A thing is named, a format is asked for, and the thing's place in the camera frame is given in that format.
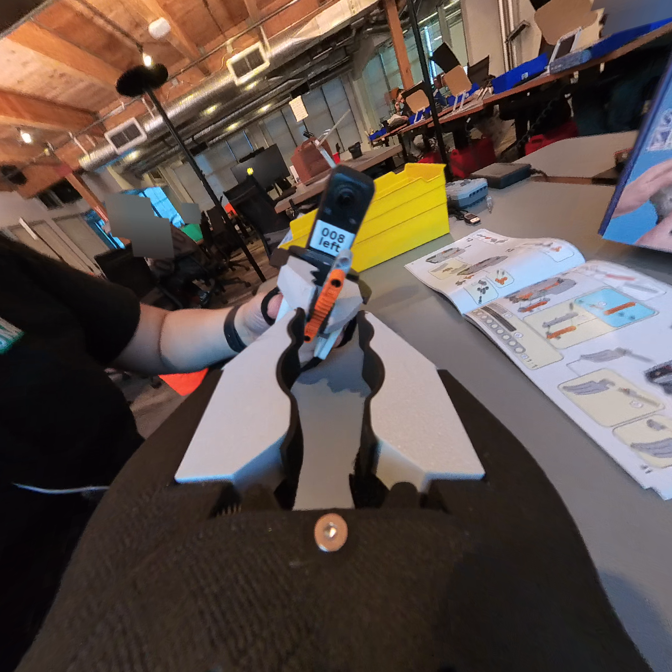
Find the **red bag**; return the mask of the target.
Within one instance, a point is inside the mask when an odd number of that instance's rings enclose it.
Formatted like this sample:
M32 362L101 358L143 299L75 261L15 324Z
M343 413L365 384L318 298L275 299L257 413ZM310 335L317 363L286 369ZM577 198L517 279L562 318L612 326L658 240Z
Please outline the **red bag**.
M469 176L497 161L491 137L473 140L462 148L454 148L449 154L450 171L455 180Z
M556 142L578 137L579 131L574 120L569 120L546 133L535 134L525 143L525 156Z

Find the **person's left forearm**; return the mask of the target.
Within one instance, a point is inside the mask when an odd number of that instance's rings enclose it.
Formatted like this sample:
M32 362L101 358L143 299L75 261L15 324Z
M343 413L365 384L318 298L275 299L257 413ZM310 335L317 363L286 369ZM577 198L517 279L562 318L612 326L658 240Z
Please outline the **person's left forearm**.
M234 308L165 310L140 304L139 322L112 364L147 375L198 372L236 356L226 340Z

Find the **blue toy box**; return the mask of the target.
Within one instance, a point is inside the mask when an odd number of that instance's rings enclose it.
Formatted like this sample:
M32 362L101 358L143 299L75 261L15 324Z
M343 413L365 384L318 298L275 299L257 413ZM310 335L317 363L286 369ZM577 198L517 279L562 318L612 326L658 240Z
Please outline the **blue toy box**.
M671 65L602 220L606 240L671 252Z

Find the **black office chair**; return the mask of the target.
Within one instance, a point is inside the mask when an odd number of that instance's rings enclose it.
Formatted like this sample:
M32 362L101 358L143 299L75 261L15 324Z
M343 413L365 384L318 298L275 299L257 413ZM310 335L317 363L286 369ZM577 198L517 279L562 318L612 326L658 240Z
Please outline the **black office chair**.
M271 242L272 234L277 231L277 213L271 197L252 175L247 175L243 182L226 190L223 196L237 215L254 229L270 258L277 247L277 243Z

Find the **black monitor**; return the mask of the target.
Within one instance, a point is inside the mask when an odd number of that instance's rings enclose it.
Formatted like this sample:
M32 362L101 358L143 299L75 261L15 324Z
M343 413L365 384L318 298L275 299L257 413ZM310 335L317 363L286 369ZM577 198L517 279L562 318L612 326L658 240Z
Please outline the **black monitor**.
M288 165L276 144L270 145L256 152L254 156L234 164L231 167L231 172L238 183L242 183L248 177L254 177L266 191L290 177Z

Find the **white drawstring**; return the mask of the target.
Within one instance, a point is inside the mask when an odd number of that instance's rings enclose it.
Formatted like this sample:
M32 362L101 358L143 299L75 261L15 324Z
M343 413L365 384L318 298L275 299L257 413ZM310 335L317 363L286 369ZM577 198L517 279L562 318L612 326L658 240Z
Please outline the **white drawstring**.
M88 485L75 488L49 489L21 483L12 483L12 485L17 489L21 489L22 491L35 492L37 494L49 495L49 496L61 496L61 495L93 496L99 493L105 493L110 488L109 486Z

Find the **blue storage bin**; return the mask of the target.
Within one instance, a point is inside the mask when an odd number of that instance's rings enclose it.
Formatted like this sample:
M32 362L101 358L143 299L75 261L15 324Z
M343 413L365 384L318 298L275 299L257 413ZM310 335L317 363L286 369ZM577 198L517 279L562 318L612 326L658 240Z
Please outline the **blue storage bin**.
M589 52L589 60L594 58L601 58L622 46L634 42L638 38L647 37L651 34L658 34L658 32L665 26L671 24L671 17L665 20L655 21L652 23L643 24L641 26L625 29L615 32L610 36L600 39L587 50Z
M523 82L544 74L547 71L549 55L542 53L531 61L520 64L510 71L504 72L492 80L492 92L495 95L505 93Z

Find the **grey desk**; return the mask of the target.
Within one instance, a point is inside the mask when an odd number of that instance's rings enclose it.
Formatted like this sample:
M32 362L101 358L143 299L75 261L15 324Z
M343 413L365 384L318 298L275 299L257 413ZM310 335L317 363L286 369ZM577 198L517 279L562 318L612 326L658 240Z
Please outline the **grey desk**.
M588 259L607 259L670 282L670 257L603 240L612 186L527 180L492 193L485 228L518 238L558 236ZM491 411L544 470L574 518L631 639L655 671L671 670L671 502L643 489L507 357L405 264L473 227L451 221L442 237L363 273L369 309Z

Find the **black wristband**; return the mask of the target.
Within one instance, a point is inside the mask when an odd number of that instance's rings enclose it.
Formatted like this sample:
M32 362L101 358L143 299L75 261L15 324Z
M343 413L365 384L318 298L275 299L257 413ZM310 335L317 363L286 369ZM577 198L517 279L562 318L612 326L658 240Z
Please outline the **black wristband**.
M228 348L232 353L234 353L234 355L241 353L247 348L247 345L241 338L235 324L239 308L240 306L231 308L231 310L226 314L223 323L224 339L226 340Z

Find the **black floor lamp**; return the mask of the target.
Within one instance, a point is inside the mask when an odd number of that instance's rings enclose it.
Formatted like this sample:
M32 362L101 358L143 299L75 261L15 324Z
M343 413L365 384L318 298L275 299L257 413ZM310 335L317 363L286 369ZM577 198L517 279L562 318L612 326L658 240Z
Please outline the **black floor lamp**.
M250 263L251 267L253 268L259 279L261 281L266 281L266 277L264 276L264 273L262 272L260 266L257 264L253 255L249 251L248 246L245 244L245 241L243 240L238 230L232 223L229 215L227 214L223 205L220 203L220 200L216 197L216 194L212 189L211 185L209 184L209 182L207 181L204 173L197 165L195 157L193 156L192 152L189 150L187 145L184 143L183 139L180 137L180 134L176 129L174 123L169 118L163 105L158 100L158 97L155 94L155 90L164 85L167 82L168 78L169 78L169 72L164 65L153 64L151 66L146 66L144 64L140 64L123 72L115 84L116 86L115 89L121 96L124 97L141 97L147 94L149 99L154 103L161 118L163 119L165 127L172 135L177 146L180 148L182 154L187 159L191 168L195 172L198 180L201 182L208 196L212 200L215 209L221 215L227 230L231 233L231 237L235 239L236 242L239 244L239 247L241 248L241 250L243 251L244 255L248 260L248 263Z
M432 78L430 77L429 67L427 66L427 59L424 53L424 47L421 39L421 32L419 31L419 25L417 21L417 13L415 8L414 1L407 1L407 12L411 24L411 29L413 31L413 37L416 45L416 51L421 66L421 71L423 75L423 81L425 88L427 89L427 95L429 99L429 108L432 117L433 130L437 143L437 148L439 150L442 163L445 165L445 174L446 176L452 175L449 166L449 156L448 151L446 150L446 145L443 141L443 133L441 130L441 124L439 121L438 109L435 104L435 98L433 93Z

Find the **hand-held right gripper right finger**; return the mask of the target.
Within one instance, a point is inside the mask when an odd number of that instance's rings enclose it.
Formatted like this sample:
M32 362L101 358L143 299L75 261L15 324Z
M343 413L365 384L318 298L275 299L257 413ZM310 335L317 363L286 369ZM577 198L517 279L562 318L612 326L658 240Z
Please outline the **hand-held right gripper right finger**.
M355 508L377 508L399 483L427 495L437 481L481 481L476 450L436 366L372 313L357 314L364 400L350 474Z

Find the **orange toy beam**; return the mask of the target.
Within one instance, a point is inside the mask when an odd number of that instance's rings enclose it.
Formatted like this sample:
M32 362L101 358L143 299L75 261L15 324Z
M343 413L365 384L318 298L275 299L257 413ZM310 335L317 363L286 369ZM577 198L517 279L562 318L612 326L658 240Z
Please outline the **orange toy beam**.
M306 322L304 343L312 343L323 331L323 327L327 323L329 315L341 293L346 273L341 268L334 268L330 271L317 296L310 318Z

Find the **open instruction booklet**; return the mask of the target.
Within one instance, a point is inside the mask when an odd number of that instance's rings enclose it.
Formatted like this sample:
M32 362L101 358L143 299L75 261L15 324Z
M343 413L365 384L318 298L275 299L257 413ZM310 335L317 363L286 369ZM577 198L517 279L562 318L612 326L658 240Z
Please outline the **open instruction booklet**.
M671 285L557 238L477 229L405 268L644 489L671 499Z

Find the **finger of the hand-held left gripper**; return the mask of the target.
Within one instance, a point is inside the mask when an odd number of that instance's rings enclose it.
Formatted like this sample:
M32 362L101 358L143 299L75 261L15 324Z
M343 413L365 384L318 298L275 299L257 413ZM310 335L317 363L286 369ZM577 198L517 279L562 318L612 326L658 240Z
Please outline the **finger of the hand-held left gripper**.
M359 280L345 280L337 297L321 335L330 337L338 333L356 316L364 303L362 296L362 283Z
M277 287L282 297L276 316L279 321L292 310L301 308L306 319L309 318L314 304L316 274L321 268L304 259L289 259L280 268Z

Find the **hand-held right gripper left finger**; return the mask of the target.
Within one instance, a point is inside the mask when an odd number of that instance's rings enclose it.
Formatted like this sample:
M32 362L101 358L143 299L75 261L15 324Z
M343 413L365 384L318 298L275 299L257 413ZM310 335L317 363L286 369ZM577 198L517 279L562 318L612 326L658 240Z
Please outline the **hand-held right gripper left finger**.
M305 312L288 311L225 364L175 473L178 484L221 482L270 491L292 509L304 456L298 403Z

